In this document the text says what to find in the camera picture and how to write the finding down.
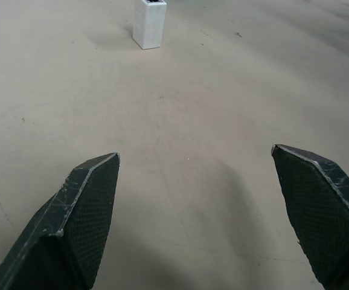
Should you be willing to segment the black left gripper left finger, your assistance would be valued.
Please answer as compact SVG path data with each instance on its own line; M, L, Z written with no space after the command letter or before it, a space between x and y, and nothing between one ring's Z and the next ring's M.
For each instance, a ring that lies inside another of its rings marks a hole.
M73 168L0 264L0 290L91 290L110 230L120 156Z

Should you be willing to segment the white rectangular box container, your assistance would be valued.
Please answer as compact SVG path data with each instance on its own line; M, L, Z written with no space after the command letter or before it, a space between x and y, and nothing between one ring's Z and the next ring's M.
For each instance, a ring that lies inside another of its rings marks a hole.
M167 3L164 0L135 0L132 37L141 49L161 46L166 10Z

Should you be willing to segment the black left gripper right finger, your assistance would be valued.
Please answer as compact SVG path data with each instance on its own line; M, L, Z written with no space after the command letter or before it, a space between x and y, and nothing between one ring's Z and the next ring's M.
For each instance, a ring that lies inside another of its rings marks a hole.
M349 290L349 176L332 160L275 144L271 155L289 221L317 281Z

